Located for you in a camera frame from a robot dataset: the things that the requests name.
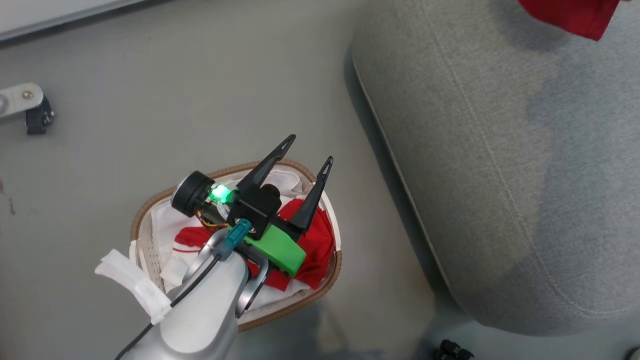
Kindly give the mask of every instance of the white tape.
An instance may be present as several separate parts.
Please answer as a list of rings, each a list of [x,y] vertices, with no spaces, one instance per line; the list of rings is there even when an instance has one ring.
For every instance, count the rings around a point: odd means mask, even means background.
[[[102,258],[95,273],[114,280],[136,297],[142,308],[157,324],[171,310],[171,300],[131,260],[117,250]]]

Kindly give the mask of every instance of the brown woven trim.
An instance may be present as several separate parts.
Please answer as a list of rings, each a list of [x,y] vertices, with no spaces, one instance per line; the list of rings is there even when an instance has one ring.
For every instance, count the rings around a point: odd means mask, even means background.
[[[288,159],[283,159],[280,160],[278,162],[281,165],[288,165],[294,169],[296,169],[297,171],[299,171],[300,173],[302,173],[309,181],[311,181],[312,183],[314,181],[316,181],[316,177],[304,166],[302,166],[301,164],[293,161],[293,160],[288,160]],[[207,174],[209,177],[211,178],[218,178],[218,177],[223,177],[223,176],[227,176],[227,175],[231,175],[234,174],[236,172],[242,172],[242,171],[246,171],[246,170],[251,170],[252,168],[254,168],[256,165],[258,165],[258,161],[254,161],[252,163],[247,163],[247,164],[243,164],[243,165],[238,165],[238,166],[234,166],[234,167],[230,167],[230,168],[226,168],[223,170],[219,170],[216,172],[211,172],[209,174]],[[153,196],[151,199],[149,199],[147,202],[145,202],[144,205],[142,205],[142,207],[140,208],[140,210],[138,211],[138,213],[136,214],[136,216],[133,219],[133,225],[131,227],[131,241],[138,239],[138,237],[140,236],[140,225],[142,223],[142,218],[145,216],[145,214],[149,211],[149,209],[151,209],[151,207],[155,204],[157,204],[159,201],[166,199],[167,197],[171,196],[171,194],[173,194],[173,192],[175,191],[176,186],[174,186],[173,188],[167,189],[161,193],[158,193],[157,195]],[[338,275],[340,274],[340,267],[342,266],[342,251],[336,251],[335,254],[333,255],[335,257],[335,266],[333,267],[333,272],[331,274],[331,277],[329,278],[328,281],[326,281],[318,290],[316,290],[313,295],[309,296],[308,298],[305,298],[295,304],[292,304],[290,306],[285,307],[284,309],[278,310],[274,313],[271,313],[269,315],[263,316],[262,318],[256,319],[254,321],[248,322],[248,323],[244,323],[242,325],[239,326],[239,331],[247,331],[250,329],[253,329],[255,327],[264,325],[266,323],[272,322],[273,320],[279,319],[285,315],[291,314],[294,311],[297,311],[305,306],[310,305],[311,303],[313,303],[314,301],[316,301],[317,299],[320,299],[321,297],[324,296],[324,294],[327,293],[327,291],[329,291],[329,289],[331,289],[331,287],[333,286],[333,284],[335,284],[335,281],[338,279]]]

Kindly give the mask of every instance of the gray ottoman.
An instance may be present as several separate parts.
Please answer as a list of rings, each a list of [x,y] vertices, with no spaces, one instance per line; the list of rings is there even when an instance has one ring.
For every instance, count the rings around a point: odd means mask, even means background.
[[[640,313],[640,4],[600,42],[516,0],[375,0],[353,60],[454,298],[569,334]]]

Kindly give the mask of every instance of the green light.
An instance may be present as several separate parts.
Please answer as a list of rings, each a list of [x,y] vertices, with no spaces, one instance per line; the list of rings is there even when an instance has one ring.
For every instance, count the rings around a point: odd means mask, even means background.
[[[229,190],[226,186],[219,184],[209,194],[209,198],[214,202],[228,202],[228,196],[231,194],[231,190]]]

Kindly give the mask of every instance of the gray floor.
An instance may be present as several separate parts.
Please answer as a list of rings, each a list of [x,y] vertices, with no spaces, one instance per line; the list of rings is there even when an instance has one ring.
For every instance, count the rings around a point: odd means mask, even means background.
[[[289,133],[292,159],[335,157],[342,271],[314,306],[240,335],[229,359],[418,360],[449,337],[480,360],[595,360],[639,343],[631,325],[506,334],[452,303],[344,66],[362,3],[166,1],[0,45],[0,87],[35,81],[59,113],[38,138],[0,122],[0,359],[112,359],[148,319],[93,269],[127,250],[138,208]]]

